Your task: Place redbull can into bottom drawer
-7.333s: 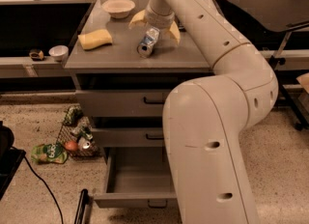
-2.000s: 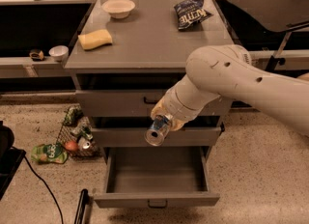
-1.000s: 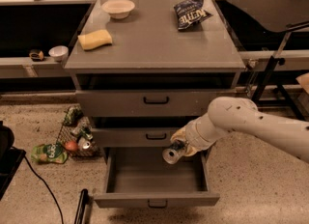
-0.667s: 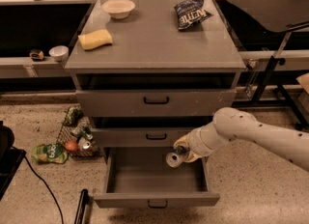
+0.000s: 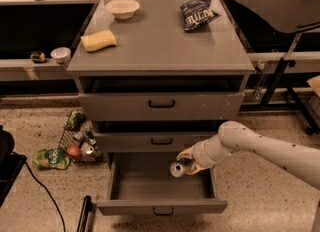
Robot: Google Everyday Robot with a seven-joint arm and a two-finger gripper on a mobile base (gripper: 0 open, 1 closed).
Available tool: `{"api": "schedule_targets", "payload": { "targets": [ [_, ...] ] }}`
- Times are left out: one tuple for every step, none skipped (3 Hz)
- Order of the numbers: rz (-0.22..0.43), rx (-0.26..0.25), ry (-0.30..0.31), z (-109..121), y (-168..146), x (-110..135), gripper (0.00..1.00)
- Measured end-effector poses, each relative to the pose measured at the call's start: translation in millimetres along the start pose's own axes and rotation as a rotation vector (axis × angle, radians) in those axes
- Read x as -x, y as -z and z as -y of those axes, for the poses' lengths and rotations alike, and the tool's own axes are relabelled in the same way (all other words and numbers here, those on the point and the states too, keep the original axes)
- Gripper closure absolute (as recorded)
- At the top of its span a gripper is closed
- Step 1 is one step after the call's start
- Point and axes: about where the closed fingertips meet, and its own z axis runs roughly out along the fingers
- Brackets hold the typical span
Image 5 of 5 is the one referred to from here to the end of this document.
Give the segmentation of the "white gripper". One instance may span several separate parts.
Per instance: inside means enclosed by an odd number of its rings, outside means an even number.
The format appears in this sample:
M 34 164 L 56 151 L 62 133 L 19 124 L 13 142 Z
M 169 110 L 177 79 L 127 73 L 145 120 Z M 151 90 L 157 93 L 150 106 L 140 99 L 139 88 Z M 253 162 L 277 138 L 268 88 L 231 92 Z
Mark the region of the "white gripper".
M 187 175 L 194 175 L 207 168 L 212 168 L 223 158 L 223 149 L 217 135 L 196 143 L 193 148 L 189 147 L 181 151 L 176 160 L 194 159 L 194 163 L 187 168 Z

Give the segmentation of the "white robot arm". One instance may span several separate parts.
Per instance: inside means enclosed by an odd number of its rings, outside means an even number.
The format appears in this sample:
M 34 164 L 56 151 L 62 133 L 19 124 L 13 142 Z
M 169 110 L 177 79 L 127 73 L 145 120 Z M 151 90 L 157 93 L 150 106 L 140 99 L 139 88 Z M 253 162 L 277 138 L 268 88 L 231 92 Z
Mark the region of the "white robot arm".
M 216 135 L 181 151 L 170 165 L 170 173 L 176 178 L 194 175 L 243 151 L 253 152 L 320 189 L 319 149 L 263 136 L 236 121 L 222 123 Z

